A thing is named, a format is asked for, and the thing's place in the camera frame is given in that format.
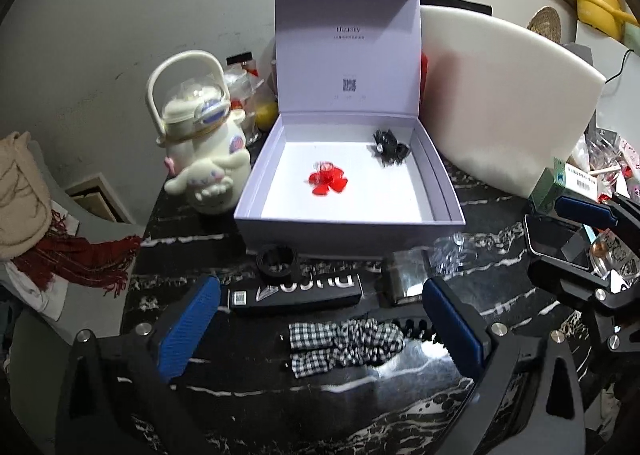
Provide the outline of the clear plastic hair clip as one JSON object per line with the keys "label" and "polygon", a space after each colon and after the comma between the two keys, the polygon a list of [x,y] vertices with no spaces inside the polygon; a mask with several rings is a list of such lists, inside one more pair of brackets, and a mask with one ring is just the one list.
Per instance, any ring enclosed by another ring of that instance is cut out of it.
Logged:
{"label": "clear plastic hair clip", "polygon": [[520,223],[512,224],[498,233],[457,232],[436,239],[428,249],[428,261],[436,275],[451,279],[505,256],[514,241],[522,235],[523,227]]}

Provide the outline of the dark transparent square case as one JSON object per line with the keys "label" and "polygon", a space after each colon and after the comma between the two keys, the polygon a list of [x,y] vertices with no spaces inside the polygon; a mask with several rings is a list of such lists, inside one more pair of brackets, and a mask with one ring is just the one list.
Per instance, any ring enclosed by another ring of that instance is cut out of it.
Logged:
{"label": "dark transparent square case", "polygon": [[393,305],[406,305],[422,299],[423,285],[432,268],[424,248],[395,251],[383,263],[387,294]]}

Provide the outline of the black long PUCO box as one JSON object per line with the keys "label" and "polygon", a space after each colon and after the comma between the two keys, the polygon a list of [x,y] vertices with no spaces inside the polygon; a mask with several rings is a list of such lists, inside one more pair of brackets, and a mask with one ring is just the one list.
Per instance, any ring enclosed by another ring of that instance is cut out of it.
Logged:
{"label": "black long PUCO box", "polygon": [[229,289],[228,305],[232,310],[323,308],[356,305],[361,297],[360,275],[340,272],[275,286],[240,284]]}

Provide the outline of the black white checkered scrunchie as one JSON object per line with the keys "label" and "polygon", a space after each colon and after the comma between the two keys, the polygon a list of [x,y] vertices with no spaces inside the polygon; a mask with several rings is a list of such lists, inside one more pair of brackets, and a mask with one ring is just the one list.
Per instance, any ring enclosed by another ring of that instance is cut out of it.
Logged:
{"label": "black white checkered scrunchie", "polygon": [[405,335],[393,323],[349,319],[340,323],[294,323],[286,336],[288,369],[296,379],[335,368],[378,366],[399,354]]}

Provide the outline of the black flower hair clip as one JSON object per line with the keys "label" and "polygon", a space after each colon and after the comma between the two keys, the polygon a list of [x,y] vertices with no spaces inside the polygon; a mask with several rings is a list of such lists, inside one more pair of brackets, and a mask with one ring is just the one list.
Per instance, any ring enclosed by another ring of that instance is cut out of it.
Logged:
{"label": "black flower hair clip", "polygon": [[373,133],[371,150],[374,157],[382,163],[383,167],[403,163],[411,152],[410,147],[399,142],[392,131],[381,129]]}

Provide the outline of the red flower hair clip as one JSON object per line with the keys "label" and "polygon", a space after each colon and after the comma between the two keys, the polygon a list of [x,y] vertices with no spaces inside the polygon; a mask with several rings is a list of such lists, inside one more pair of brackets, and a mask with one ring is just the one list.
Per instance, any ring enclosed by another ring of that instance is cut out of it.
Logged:
{"label": "red flower hair clip", "polygon": [[317,164],[316,171],[309,175],[308,183],[312,186],[314,195],[326,196],[330,190],[342,193],[348,180],[342,169],[335,167],[332,162],[322,161]]}

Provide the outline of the green white medicine box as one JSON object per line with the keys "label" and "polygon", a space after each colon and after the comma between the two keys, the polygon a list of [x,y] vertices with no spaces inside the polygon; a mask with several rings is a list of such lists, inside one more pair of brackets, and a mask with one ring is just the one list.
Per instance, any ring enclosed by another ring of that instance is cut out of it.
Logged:
{"label": "green white medicine box", "polygon": [[561,196],[597,202],[598,182],[589,173],[554,158],[553,166],[542,171],[528,200],[533,209],[548,214],[553,211],[555,201]]}

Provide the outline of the pile of snack packets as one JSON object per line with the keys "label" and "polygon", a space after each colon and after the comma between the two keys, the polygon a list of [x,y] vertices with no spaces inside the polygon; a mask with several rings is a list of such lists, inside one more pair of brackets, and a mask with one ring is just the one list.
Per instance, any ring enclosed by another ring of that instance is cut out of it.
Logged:
{"label": "pile of snack packets", "polygon": [[617,132],[591,121],[568,161],[596,181],[598,201],[617,194],[639,204],[639,153]]}

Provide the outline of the red fringed scarf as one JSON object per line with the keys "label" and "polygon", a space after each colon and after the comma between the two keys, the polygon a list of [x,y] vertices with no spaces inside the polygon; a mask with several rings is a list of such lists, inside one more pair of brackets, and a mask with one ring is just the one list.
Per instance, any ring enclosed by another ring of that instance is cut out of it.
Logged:
{"label": "red fringed scarf", "polygon": [[66,230],[66,218],[52,212],[52,222],[41,241],[12,263],[39,289],[47,289],[53,276],[89,288],[113,291],[118,296],[127,287],[128,271],[141,246],[141,237],[90,243]]}

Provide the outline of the round woven mat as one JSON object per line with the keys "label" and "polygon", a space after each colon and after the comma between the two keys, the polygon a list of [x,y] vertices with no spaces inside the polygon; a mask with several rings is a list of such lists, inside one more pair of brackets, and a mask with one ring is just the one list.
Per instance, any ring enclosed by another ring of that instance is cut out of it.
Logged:
{"label": "round woven mat", "polygon": [[558,11],[551,6],[541,7],[530,19],[527,29],[547,38],[554,43],[561,43],[562,25]]}

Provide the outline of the beige knit cloth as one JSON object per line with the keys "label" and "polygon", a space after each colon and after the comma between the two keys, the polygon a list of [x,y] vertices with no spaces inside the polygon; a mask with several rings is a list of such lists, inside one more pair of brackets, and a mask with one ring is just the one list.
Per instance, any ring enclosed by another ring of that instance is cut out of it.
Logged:
{"label": "beige knit cloth", "polygon": [[34,247],[52,221],[51,196],[32,152],[30,134],[12,132],[1,140],[1,260]]}

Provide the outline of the yellow pot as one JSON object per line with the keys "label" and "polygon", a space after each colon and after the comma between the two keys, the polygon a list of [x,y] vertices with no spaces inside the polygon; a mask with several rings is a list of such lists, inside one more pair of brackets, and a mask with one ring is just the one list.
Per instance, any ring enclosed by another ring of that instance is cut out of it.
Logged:
{"label": "yellow pot", "polygon": [[620,8],[619,0],[576,0],[576,12],[580,22],[616,41],[623,40],[626,25],[639,25],[633,14]]}

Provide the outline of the red container behind box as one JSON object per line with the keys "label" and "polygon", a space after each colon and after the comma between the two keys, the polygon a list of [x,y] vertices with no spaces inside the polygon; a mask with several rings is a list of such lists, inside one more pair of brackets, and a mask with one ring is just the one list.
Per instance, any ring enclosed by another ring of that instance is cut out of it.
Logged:
{"label": "red container behind box", "polygon": [[424,52],[422,52],[421,63],[420,63],[420,105],[422,105],[424,100],[427,73],[428,73],[428,58],[424,54]]}

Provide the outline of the white open gift box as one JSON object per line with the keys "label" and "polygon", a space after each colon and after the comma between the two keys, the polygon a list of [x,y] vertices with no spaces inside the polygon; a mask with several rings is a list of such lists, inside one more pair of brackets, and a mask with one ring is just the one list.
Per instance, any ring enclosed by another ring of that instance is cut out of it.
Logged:
{"label": "white open gift box", "polygon": [[[464,227],[456,191],[419,119],[420,0],[274,0],[279,116],[235,208],[246,249],[285,244],[315,258],[381,258]],[[383,167],[373,133],[409,157]],[[317,164],[344,171],[316,196]]]}

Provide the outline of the white Cinnamoroll water bottle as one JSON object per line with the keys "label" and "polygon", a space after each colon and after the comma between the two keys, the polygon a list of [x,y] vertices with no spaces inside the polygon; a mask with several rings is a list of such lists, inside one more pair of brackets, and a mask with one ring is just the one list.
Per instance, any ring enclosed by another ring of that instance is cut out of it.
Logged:
{"label": "white Cinnamoroll water bottle", "polygon": [[[158,107],[154,97],[157,80],[170,67],[189,60],[205,65],[208,73],[181,82],[164,106]],[[218,59],[201,50],[170,56],[150,74],[145,104],[157,132],[156,145],[165,149],[168,178],[164,192],[182,196],[198,212],[233,209],[252,167],[242,130],[246,114],[242,108],[231,107]]]}

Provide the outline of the plastic wrapped jar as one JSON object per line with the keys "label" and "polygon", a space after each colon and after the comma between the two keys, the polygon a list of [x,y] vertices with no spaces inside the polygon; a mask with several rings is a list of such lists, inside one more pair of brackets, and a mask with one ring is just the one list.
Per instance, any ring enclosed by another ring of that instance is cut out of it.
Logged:
{"label": "plastic wrapped jar", "polygon": [[247,142],[253,144],[260,134],[272,128],[279,116],[276,94],[267,81],[259,77],[251,52],[226,58],[224,81],[231,95],[231,108],[244,110],[241,128]]}

